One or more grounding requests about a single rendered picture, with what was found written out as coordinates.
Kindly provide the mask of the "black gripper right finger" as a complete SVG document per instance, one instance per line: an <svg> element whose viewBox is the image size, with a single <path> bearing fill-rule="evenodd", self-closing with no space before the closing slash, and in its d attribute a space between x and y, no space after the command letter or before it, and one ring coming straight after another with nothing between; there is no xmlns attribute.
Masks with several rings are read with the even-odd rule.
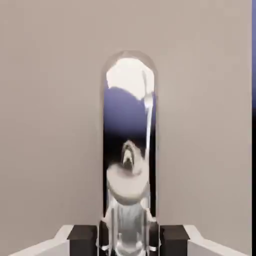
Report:
<svg viewBox="0 0 256 256"><path fill-rule="evenodd" d="M204 238L195 225L161 225L159 256L249 256Z"/></svg>

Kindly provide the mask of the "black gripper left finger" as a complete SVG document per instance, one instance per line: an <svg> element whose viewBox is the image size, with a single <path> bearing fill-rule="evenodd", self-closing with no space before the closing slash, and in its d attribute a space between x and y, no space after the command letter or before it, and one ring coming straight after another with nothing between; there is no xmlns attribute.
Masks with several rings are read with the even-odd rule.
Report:
<svg viewBox="0 0 256 256"><path fill-rule="evenodd" d="M99 256L96 225L63 225L54 238L8 256Z"/></svg>

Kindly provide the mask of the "curved shiny metal handle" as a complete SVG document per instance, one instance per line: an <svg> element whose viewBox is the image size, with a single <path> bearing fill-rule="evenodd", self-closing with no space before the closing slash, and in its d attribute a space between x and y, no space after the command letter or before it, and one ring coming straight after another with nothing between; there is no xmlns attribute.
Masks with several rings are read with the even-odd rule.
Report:
<svg viewBox="0 0 256 256"><path fill-rule="evenodd" d="M159 256L157 69L139 50L109 57L102 72L102 215L105 256Z"/></svg>

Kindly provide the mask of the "beige cabinet door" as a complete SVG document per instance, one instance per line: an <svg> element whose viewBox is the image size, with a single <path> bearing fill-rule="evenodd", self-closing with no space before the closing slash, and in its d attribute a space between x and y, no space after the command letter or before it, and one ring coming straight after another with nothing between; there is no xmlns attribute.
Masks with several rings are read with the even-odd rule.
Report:
<svg viewBox="0 0 256 256"><path fill-rule="evenodd" d="M252 253L252 0L0 0L0 256L102 211L102 71L158 72L157 217Z"/></svg>

